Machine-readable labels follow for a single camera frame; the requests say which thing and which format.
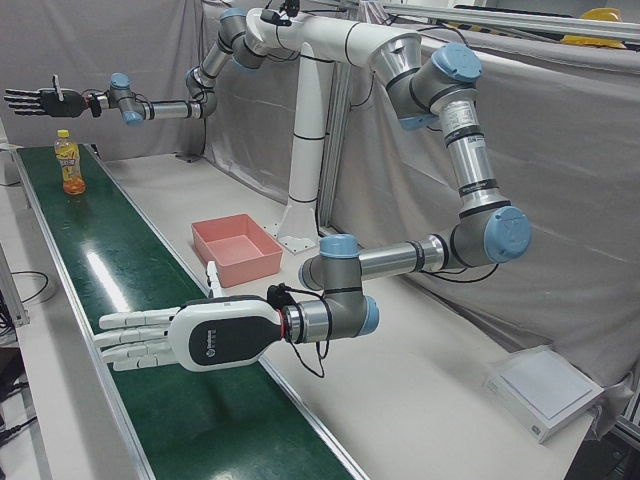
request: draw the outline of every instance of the white table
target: white table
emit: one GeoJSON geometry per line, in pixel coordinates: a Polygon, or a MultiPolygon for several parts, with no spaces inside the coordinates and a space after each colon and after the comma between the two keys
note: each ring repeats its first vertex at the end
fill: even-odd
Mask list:
{"type": "MultiPolygon", "coordinates": [[[[283,211],[205,162],[166,155],[108,167],[202,280],[192,222],[249,213],[268,225],[283,211]]],[[[282,281],[299,286],[305,258],[285,252],[280,274],[226,293],[265,295],[282,281]]],[[[590,417],[538,445],[482,388],[489,365],[507,356],[501,347],[402,278],[367,281],[364,289],[380,307],[380,327],[333,342],[327,378],[304,370],[285,343],[267,357],[372,479],[564,478],[590,417]]],[[[313,346],[301,350],[312,363],[313,346]]]]}
{"type": "MultiPolygon", "coordinates": [[[[280,220],[283,210],[205,162],[163,155],[108,166],[202,281],[192,222],[249,213],[267,225],[280,220]]],[[[45,271],[55,283],[22,193],[0,189],[0,195],[0,241],[12,268],[45,271]]],[[[279,275],[226,293],[265,295],[269,284],[282,281],[298,286],[304,258],[285,252],[279,275]]],[[[267,357],[373,480],[564,478],[588,416],[538,445],[482,389],[489,365],[506,352],[402,278],[367,281],[364,288],[380,307],[380,327],[367,337],[333,342],[327,378],[304,370],[287,344],[274,345],[267,357]]],[[[42,300],[48,297],[29,306],[32,322],[18,333],[51,475],[134,478],[66,297],[60,289],[49,289],[42,300]]],[[[301,350],[312,363],[313,347],[301,350]]]]}

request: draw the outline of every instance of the blue joint cap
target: blue joint cap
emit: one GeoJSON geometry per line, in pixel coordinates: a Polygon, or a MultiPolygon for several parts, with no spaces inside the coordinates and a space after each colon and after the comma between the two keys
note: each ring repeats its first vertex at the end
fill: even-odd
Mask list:
{"type": "Polygon", "coordinates": [[[447,43],[431,55],[431,62],[447,77],[473,83],[482,75],[482,64],[469,47],[447,43]]]}
{"type": "Polygon", "coordinates": [[[417,117],[400,118],[400,126],[404,130],[417,130],[418,128],[428,127],[438,120],[437,115],[425,113],[417,117]]]}
{"type": "Polygon", "coordinates": [[[378,310],[376,301],[368,295],[365,295],[364,298],[367,300],[367,316],[365,317],[362,328],[356,337],[369,335],[378,328],[378,324],[380,323],[380,311],[378,310]]]}
{"type": "Polygon", "coordinates": [[[118,90],[126,90],[131,87],[131,81],[124,73],[114,73],[111,75],[111,87],[118,90]]]}
{"type": "Polygon", "coordinates": [[[320,239],[320,255],[329,258],[357,258],[360,250],[353,235],[329,235],[320,239]]]}
{"type": "Polygon", "coordinates": [[[134,112],[133,110],[126,110],[122,112],[122,119],[124,120],[124,123],[130,127],[135,127],[136,125],[140,125],[144,122],[142,115],[138,112],[134,112]]]}
{"type": "Polygon", "coordinates": [[[219,19],[224,20],[225,18],[228,18],[228,17],[238,17],[238,16],[246,17],[247,12],[245,12],[244,9],[238,8],[238,7],[229,8],[228,10],[225,10],[224,12],[222,12],[219,19]]]}
{"type": "Polygon", "coordinates": [[[494,263],[505,263],[524,254],[531,243],[529,219],[516,207],[502,207],[491,215],[484,229],[484,251],[494,263]]]}
{"type": "Polygon", "coordinates": [[[256,71],[258,70],[257,68],[249,68],[249,67],[245,67],[244,65],[242,65],[240,62],[238,62],[234,57],[231,57],[231,60],[233,62],[233,65],[238,68],[241,72],[243,73],[249,73],[249,74],[254,74],[256,73],[256,71]]]}

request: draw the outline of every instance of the logo on robotic hand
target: logo on robotic hand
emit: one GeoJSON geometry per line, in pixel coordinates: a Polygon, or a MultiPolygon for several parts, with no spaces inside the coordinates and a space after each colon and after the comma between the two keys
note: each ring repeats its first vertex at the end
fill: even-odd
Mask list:
{"type": "Polygon", "coordinates": [[[205,355],[209,358],[216,356],[216,329],[207,330],[207,351],[205,355]]]}

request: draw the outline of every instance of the yellow hard hat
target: yellow hard hat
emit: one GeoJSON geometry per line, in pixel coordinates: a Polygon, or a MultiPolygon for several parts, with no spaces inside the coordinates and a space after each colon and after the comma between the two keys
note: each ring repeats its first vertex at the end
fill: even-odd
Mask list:
{"type": "MultiPolygon", "coordinates": [[[[620,22],[620,10],[617,8],[593,8],[580,16],[583,20],[601,20],[603,22],[620,22]]],[[[590,47],[627,48],[618,40],[609,38],[581,37],[565,35],[560,43],[568,45],[585,45],[590,47]]]]}

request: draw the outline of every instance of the gray curtain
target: gray curtain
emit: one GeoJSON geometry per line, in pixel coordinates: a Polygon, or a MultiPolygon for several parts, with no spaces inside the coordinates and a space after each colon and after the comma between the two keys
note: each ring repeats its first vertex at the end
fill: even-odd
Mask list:
{"type": "MultiPolygon", "coordinates": [[[[198,62],[202,8],[197,0],[22,0],[0,2],[0,90],[36,90],[60,75],[64,88],[104,91],[113,72],[129,75],[150,100],[185,99],[185,72],[198,62]]],[[[93,119],[18,117],[0,102],[8,138],[52,145],[68,128],[96,143],[105,159],[197,151],[202,122],[164,120],[127,127],[117,110],[93,119]]]]}
{"type": "MultiPolygon", "coordinates": [[[[466,35],[484,66],[478,111],[492,164],[529,216],[533,243],[481,283],[411,277],[509,350],[551,344],[601,385],[616,384],[640,354],[640,56],[466,35]]],[[[252,76],[225,69],[209,120],[212,162],[280,201],[296,73],[295,62],[266,62],[252,76]]],[[[355,105],[371,76],[354,79],[355,105]]],[[[441,134],[403,131],[375,84],[350,112],[332,224],[377,247],[450,228],[459,208],[441,134]]]]}

